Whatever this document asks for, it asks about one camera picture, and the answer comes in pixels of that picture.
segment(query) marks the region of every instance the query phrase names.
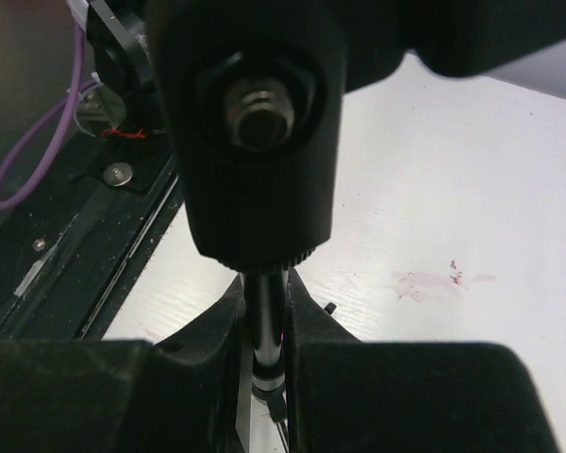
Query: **screw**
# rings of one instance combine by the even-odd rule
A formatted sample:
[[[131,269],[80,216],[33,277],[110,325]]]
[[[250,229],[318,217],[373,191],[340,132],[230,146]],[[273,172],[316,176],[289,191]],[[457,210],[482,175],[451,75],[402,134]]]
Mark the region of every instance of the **screw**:
[[[287,88],[274,78],[243,78],[225,96],[230,142],[249,151],[268,151],[291,135],[295,112]]]
[[[46,240],[44,238],[38,238],[36,241],[34,241],[32,247],[35,251],[42,252],[46,247]]]
[[[132,179],[132,167],[125,162],[111,164],[105,169],[103,179],[109,186],[120,187]]]

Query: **white tabletop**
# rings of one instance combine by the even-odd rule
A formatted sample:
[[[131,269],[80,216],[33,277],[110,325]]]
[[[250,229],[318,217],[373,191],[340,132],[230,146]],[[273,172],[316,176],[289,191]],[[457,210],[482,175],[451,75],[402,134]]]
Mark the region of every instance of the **white tabletop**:
[[[298,270],[362,340],[510,346],[566,451],[566,100],[407,56],[346,96],[333,236]],[[233,276],[181,210],[106,338],[159,341]],[[281,451],[255,408],[254,451]]]

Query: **black plastic part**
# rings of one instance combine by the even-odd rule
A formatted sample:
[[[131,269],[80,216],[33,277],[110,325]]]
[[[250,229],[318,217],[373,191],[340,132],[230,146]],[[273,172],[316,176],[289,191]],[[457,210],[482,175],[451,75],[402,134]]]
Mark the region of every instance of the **black plastic part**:
[[[252,374],[262,380],[275,380],[285,375],[285,354],[283,350],[281,349],[281,359],[278,364],[269,368],[260,365],[258,361],[256,361],[256,358],[254,358]]]
[[[237,339],[209,324],[169,356],[143,342],[0,342],[0,451],[242,453]]]
[[[474,76],[566,39],[566,0],[402,2],[406,41],[432,71]]]
[[[294,360],[293,451],[558,452],[528,372],[503,346],[306,344]]]
[[[327,314],[333,314],[337,307],[338,306],[333,302],[329,302],[327,305],[325,305],[325,308],[323,310],[325,310]]]
[[[145,23],[127,0],[93,0],[86,36],[101,81],[124,100],[134,127],[163,129]]]
[[[156,347],[0,342],[0,451],[247,453],[247,333],[237,278]],[[502,346],[362,344],[292,272],[285,348],[291,451],[558,451]]]
[[[256,361],[267,367],[281,363],[281,335],[288,296],[288,276],[243,275],[241,278]]]
[[[241,80],[270,78],[285,88],[293,105],[293,132],[289,140],[302,137],[317,95],[316,75],[302,60],[262,49],[237,51],[197,73],[195,95],[203,120],[199,126],[203,129],[200,133],[204,132],[204,140],[237,159],[255,158],[252,153],[248,154],[247,150],[240,150],[230,142],[226,132],[225,111],[231,106],[226,98],[231,88]],[[287,141],[286,145],[293,146],[293,142]]]
[[[199,252],[251,271],[272,263],[287,267],[325,242],[346,67],[343,37],[330,11],[303,0],[252,0],[242,8],[224,0],[155,0],[147,3],[145,20]],[[196,78],[238,51],[300,60],[317,75],[322,96],[309,134],[244,159],[204,138]]]
[[[276,401],[277,399],[283,398],[284,393],[285,393],[285,384],[281,384],[276,389],[271,390],[270,392],[266,392],[260,389],[259,387],[257,387],[256,384],[252,384],[252,395],[255,396],[256,399],[258,399],[259,401],[266,402],[267,405],[272,401]]]
[[[248,264],[240,262],[226,262],[220,261],[220,263],[230,269],[233,269],[237,272],[241,272],[242,274],[247,275],[254,275],[254,274],[278,274],[280,272],[289,271],[291,268],[297,266],[298,264],[302,263],[303,261],[307,260],[312,252],[314,252],[314,248],[307,250],[304,253],[300,253],[295,257],[289,260],[279,260],[279,261],[271,261],[271,262],[261,262],[260,264]]]
[[[105,292],[101,299],[96,300],[96,309],[80,326],[76,338],[100,340],[107,332],[111,322],[124,304],[130,290],[144,270],[159,241],[163,237],[170,223],[180,210],[184,201],[180,186],[174,185],[172,192],[166,194],[164,199],[156,204],[153,211],[155,220],[147,228],[144,237],[138,243],[135,253],[120,264],[117,277],[111,281],[111,290]]]

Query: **metal rod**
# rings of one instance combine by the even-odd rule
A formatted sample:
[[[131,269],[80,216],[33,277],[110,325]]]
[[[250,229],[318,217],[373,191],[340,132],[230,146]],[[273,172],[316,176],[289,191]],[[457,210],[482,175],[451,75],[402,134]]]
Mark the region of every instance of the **metal rod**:
[[[264,367],[275,366],[281,357],[287,281],[287,271],[272,275],[241,274],[254,355]]]
[[[278,431],[279,437],[281,438],[281,443],[283,444],[285,453],[290,453],[290,434],[287,431],[287,425],[285,425],[285,421],[277,423],[276,430]]]

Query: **purple wire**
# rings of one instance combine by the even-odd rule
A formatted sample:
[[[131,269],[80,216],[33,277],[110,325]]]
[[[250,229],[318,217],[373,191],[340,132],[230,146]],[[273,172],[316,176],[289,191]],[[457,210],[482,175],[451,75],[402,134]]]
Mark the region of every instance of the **purple wire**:
[[[24,186],[7,200],[0,199],[0,210],[8,210],[17,206],[23,200],[25,200],[33,191],[36,189],[40,181],[46,175],[48,168],[53,163],[55,156],[57,155],[60,146],[65,139],[69,124],[75,114],[75,108],[77,107],[77,97],[80,91],[87,90],[93,86],[96,82],[90,80],[84,84],[81,84],[82,77],[82,65],[84,62],[84,30],[78,25],[75,26],[75,54],[74,54],[74,68],[72,70],[72,83],[69,89],[67,97],[61,102],[56,104],[50,110],[48,110],[38,122],[33,125],[24,135],[19,139],[19,141],[12,147],[8,152],[4,161],[0,165],[0,188],[4,183],[5,176],[8,169],[15,161],[21,150],[27,145],[27,143],[38,133],[38,131],[53,117],[59,110],[63,109],[60,115],[60,120],[58,120],[57,128],[55,129],[55,134],[51,139],[40,163],[34,170],[34,173],[29,177]]]

